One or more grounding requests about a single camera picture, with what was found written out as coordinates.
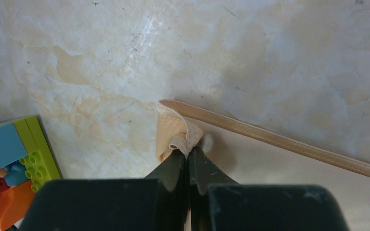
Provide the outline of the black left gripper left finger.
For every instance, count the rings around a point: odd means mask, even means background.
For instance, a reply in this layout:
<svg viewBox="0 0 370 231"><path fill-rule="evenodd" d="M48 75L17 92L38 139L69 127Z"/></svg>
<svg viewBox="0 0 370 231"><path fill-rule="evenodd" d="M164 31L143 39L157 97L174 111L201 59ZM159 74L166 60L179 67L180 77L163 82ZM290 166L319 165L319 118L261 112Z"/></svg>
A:
<svg viewBox="0 0 370 231"><path fill-rule="evenodd" d="M22 231L181 231L186 158L173 152L144 178L52 180L35 195Z"/></svg>

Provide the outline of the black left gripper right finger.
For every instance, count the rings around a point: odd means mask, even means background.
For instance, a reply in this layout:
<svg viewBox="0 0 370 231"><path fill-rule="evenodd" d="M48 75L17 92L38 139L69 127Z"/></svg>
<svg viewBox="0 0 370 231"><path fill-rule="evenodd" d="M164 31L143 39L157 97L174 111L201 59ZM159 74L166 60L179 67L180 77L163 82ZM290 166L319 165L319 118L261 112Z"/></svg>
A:
<svg viewBox="0 0 370 231"><path fill-rule="evenodd" d="M333 195L318 185L240 184L196 146L189 154L194 231L346 231Z"/></svg>

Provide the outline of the orange cloth napkin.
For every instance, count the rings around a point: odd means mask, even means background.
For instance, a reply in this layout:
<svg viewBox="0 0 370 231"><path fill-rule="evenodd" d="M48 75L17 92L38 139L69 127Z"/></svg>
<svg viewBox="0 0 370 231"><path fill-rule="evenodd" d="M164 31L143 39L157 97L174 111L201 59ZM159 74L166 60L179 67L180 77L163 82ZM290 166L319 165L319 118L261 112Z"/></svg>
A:
<svg viewBox="0 0 370 231"><path fill-rule="evenodd" d="M370 231L370 164L200 107L160 100L156 158L207 157L240 183L317 184L337 199L352 231Z"/></svg>

